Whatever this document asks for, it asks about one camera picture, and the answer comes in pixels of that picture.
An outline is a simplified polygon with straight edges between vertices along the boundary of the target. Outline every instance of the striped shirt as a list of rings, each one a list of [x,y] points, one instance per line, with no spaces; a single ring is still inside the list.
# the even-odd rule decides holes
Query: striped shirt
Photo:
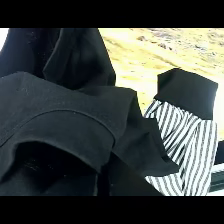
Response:
[[[167,102],[154,100],[145,113],[156,118],[167,155],[178,173],[145,179],[167,196],[206,195],[217,150],[217,125]]]

